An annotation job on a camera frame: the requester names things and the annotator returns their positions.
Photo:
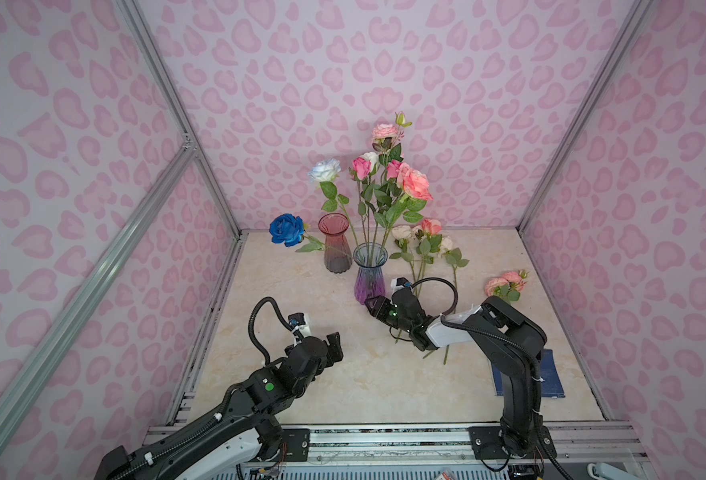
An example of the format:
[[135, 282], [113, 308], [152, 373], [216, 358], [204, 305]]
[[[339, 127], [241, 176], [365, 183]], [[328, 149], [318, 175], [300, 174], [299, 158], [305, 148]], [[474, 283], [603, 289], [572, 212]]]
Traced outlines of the pink white rose with bud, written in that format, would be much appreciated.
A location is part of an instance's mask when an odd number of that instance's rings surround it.
[[374, 126], [372, 131], [372, 149], [373, 152], [379, 155], [379, 161], [377, 171], [372, 176], [372, 184], [370, 185], [373, 191], [370, 205], [373, 210], [373, 220], [376, 224], [375, 231], [381, 233], [382, 238], [384, 231], [377, 225], [375, 220], [376, 197], [374, 190], [385, 179], [385, 171], [391, 161], [398, 160], [404, 162], [402, 142], [405, 136], [405, 130], [411, 125], [412, 123], [406, 120], [403, 112], [397, 112], [395, 119], [391, 123], [378, 123]]

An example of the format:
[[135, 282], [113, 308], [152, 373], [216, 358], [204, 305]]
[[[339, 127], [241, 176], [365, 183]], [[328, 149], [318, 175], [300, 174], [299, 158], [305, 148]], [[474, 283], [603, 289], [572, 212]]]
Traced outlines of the cream rose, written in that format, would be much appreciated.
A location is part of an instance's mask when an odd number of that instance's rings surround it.
[[393, 237], [396, 250], [390, 255], [393, 260], [403, 260], [409, 264], [412, 280], [417, 280], [417, 271], [415, 268], [415, 253], [413, 244], [414, 232], [413, 228], [409, 225], [399, 225], [395, 226], [391, 230], [391, 236]]

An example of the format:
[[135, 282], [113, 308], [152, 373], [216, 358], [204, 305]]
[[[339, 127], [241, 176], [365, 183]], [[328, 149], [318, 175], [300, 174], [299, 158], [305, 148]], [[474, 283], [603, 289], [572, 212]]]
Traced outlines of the purple blue glass vase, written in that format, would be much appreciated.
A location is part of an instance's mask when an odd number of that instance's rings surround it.
[[370, 298], [385, 295], [383, 266], [389, 254], [379, 243], [367, 242], [356, 247], [353, 258], [358, 266], [358, 274], [354, 287], [356, 300], [365, 304]]

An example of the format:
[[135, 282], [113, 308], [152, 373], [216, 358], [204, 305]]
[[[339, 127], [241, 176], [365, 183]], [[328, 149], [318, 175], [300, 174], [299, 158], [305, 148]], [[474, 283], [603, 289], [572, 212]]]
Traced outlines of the dark blue flower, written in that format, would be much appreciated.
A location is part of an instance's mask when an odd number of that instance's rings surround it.
[[276, 217], [269, 226], [271, 241], [287, 248], [297, 247], [297, 253], [324, 252], [324, 239], [313, 236], [308, 224], [298, 215], [285, 213]]

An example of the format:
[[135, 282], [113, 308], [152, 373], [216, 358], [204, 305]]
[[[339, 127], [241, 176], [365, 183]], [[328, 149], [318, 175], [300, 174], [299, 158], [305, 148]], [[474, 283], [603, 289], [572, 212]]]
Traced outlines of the large salmon pink rose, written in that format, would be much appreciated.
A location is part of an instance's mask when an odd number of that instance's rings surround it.
[[384, 231], [382, 245], [391, 237], [391, 230], [403, 220], [407, 224], [419, 223], [422, 210], [433, 199], [430, 182], [419, 170], [403, 162], [397, 179], [386, 178], [374, 190], [376, 197], [375, 220]]

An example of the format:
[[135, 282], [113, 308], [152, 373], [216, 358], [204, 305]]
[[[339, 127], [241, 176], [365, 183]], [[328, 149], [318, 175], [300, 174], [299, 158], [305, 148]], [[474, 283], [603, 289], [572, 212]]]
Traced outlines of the red grey glass vase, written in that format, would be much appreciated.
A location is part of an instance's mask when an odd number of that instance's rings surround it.
[[328, 213], [320, 219], [318, 226], [325, 236], [325, 267], [334, 274], [347, 272], [353, 263], [346, 237], [349, 228], [348, 219], [341, 213]]

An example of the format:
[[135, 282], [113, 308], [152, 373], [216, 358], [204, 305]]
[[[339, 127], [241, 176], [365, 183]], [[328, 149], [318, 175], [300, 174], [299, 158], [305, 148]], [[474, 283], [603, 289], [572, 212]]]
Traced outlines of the pale blue white rose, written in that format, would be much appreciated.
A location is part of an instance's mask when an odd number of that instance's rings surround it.
[[348, 222], [349, 229], [352, 232], [356, 246], [359, 246], [359, 236], [354, 227], [351, 215], [348, 212], [347, 206], [350, 199], [342, 194], [336, 184], [336, 181], [342, 173], [342, 167], [339, 160], [332, 158], [318, 162], [309, 172], [308, 177], [312, 182], [315, 182], [321, 189], [326, 200], [322, 205], [322, 210], [326, 213], [341, 212]]

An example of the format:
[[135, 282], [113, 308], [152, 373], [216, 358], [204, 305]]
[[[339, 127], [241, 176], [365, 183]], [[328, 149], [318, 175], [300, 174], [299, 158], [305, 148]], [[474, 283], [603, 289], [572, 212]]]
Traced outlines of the blue booklet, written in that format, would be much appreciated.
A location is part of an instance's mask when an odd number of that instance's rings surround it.
[[[544, 398], [562, 399], [566, 397], [551, 349], [544, 349], [542, 351], [540, 374], [543, 378], [542, 396]], [[502, 397], [504, 395], [502, 374], [495, 366], [492, 366], [492, 375], [496, 395]]]

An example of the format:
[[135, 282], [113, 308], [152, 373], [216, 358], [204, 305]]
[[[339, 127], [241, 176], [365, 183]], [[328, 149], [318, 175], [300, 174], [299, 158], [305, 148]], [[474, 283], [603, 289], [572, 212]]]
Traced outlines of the hot pink rose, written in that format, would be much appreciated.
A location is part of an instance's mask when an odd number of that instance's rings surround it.
[[398, 176], [399, 176], [399, 174], [400, 174], [400, 170], [401, 170], [401, 168], [402, 168], [402, 165], [403, 165], [403, 162], [402, 162], [402, 161], [398, 161], [398, 160], [393, 160], [393, 161], [391, 161], [391, 162], [387, 165], [387, 169], [386, 169], [386, 178], [387, 178], [388, 180], [397, 179]]

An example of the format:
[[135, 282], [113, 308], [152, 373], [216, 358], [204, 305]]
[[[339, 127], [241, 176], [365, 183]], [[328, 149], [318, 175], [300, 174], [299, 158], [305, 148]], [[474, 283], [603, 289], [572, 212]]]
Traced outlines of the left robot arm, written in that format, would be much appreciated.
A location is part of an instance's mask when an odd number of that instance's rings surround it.
[[192, 423], [132, 453], [119, 446], [101, 460], [97, 479], [208, 479], [281, 452], [277, 415], [302, 397], [323, 371], [344, 358], [338, 332], [310, 336], [288, 356], [226, 390], [223, 400]]

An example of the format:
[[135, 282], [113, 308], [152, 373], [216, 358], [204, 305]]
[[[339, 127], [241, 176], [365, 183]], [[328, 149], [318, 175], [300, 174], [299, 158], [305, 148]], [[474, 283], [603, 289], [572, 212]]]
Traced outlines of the magenta pink rose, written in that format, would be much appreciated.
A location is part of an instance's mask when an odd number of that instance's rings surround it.
[[370, 175], [370, 167], [371, 161], [364, 156], [355, 158], [352, 163], [352, 175], [356, 181], [359, 197], [358, 213], [361, 218], [363, 240], [365, 243], [369, 242], [369, 209], [364, 194]]

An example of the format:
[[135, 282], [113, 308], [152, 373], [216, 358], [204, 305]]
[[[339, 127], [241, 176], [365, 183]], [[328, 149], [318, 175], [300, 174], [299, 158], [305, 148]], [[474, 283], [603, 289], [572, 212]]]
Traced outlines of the small pink rose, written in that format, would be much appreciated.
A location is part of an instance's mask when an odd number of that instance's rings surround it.
[[487, 296], [496, 296], [512, 304], [521, 298], [529, 273], [527, 270], [513, 270], [489, 280], [485, 286]]

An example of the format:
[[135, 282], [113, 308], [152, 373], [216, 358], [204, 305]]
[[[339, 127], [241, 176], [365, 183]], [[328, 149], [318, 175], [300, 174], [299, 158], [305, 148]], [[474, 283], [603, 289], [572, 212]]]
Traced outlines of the pale peach rose spray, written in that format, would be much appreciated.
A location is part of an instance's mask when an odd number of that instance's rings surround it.
[[469, 260], [463, 257], [461, 249], [455, 245], [454, 240], [449, 236], [442, 237], [439, 245], [439, 254], [451, 266], [453, 284], [458, 287], [457, 271], [467, 266]]

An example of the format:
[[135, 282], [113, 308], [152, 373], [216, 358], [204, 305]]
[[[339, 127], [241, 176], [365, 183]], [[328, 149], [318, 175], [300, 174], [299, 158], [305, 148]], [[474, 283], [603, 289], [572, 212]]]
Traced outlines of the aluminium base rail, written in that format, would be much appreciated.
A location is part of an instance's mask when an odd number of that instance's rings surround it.
[[548, 447], [523, 458], [495, 450], [492, 424], [288, 425], [267, 462], [213, 467], [208, 479], [654, 479], [630, 423], [556, 421]]

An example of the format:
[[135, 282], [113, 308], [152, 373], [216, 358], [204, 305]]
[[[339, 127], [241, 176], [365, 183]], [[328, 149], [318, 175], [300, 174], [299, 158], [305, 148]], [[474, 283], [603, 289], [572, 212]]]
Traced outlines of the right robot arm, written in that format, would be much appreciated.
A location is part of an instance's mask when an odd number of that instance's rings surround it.
[[403, 287], [391, 298], [365, 301], [370, 315], [404, 332], [420, 351], [473, 342], [501, 375], [504, 397], [498, 427], [471, 427], [475, 458], [504, 460], [540, 453], [552, 460], [557, 450], [541, 414], [541, 360], [544, 330], [504, 300], [491, 296], [463, 313], [429, 316], [412, 289]]

